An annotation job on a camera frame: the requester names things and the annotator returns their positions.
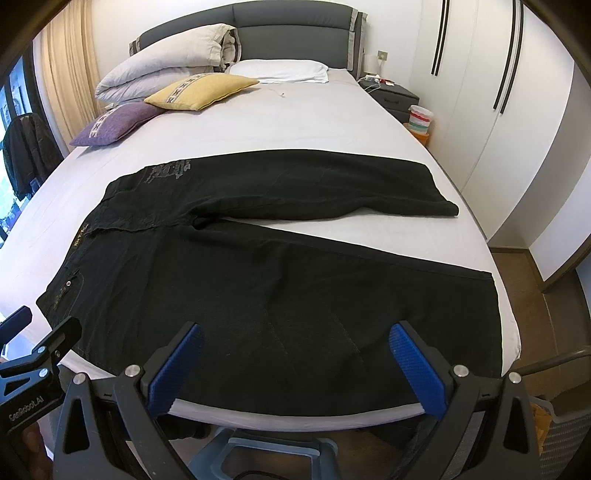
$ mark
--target black jacket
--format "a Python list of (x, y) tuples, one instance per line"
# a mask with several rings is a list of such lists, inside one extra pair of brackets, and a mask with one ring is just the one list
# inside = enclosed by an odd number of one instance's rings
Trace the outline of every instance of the black jacket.
[(4, 135), (3, 152), (6, 173), (19, 200), (33, 193), (33, 180), (42, 184), (64, 159), (36, 113), (25, 113), (12, 120)]

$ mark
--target drawer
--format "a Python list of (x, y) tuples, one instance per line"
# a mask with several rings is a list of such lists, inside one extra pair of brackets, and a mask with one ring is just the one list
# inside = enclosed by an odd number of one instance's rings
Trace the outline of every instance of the drawer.
[(418, 104), (416, 98), (396, 95), (395, 93), (388, 93), (382, 90), (371, 92), (371, 96), (387, 110), (407, 112), (411, 105)]
[(399, 112), (398, 110), (390, 110), (386, 108), (386, 111), (392, 115), (396, 120), (398, 120), (402, 124), (407, 124), (408, 119), (410, 118), (410, 113), (408, 112)]

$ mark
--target wardrobe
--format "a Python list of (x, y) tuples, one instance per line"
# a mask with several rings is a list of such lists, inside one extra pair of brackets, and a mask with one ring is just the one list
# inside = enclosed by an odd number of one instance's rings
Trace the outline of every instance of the wardrobe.
[(487, 239), (542, 165), (573, 67), (522, 0), (423, 0), (409, 87), (435, 115), (431, 154)]

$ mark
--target bucket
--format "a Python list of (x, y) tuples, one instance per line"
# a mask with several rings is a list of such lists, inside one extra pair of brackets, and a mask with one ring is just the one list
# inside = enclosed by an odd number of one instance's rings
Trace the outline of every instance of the bucket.
[(425, 147), (427, 146), (427, 143), (429, 142), (429, 136), (430, 136), (428, 133), (420, 134), (419, 132), (415, 132), (414, 130), (410, 130), (408, 127), (408, 124), (404, 124), (404, 126), (406, 127), (406, 129), (409, 132), (412, 133), (414, 138), (419, 140), (419, 142), (421, 142)]
[(408, 129), (420, 134), (426, 134), (429, 130), (431, 120), (433, 120), (433, 112), (418, 105), (410, 106), (410, 119), (408, 120)]

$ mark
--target white bed sheet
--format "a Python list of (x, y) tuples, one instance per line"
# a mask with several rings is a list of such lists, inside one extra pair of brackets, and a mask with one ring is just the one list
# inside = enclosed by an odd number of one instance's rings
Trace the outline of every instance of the white bed sheet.
[[(427, 165), (443, 196), (458, 205), (459, 215), (415, 218), (360, 210), (331, 220), (252, 223), (491, 272), (499, 297), (505, 373), (519, 357), (519, 331), (472, 214), (427, 150), (347, 71), (331, 69), (329, 79), (324, 84), (257, 85), (202, 112), (167, 112), (117, 144), (75, 149), (41, 186), (0, 250), (0, 312), (8, 315), (29, 306), (33, 322), (24, 335), (33, 344), (50, 331), (35, 301), (60, 268), (84, 218), (98, 205), (109, 182), (121, 175), (181, 158), (276, 148), (378, 155)], [(74, 352), (63, 363), (91, 378), (110, 376)], [(183, 400), (171, 409), (207, 423), (284, 432), (351, 429), (422, 412), (420, 404), (412, 404), (342, 417), (275, 417)]]

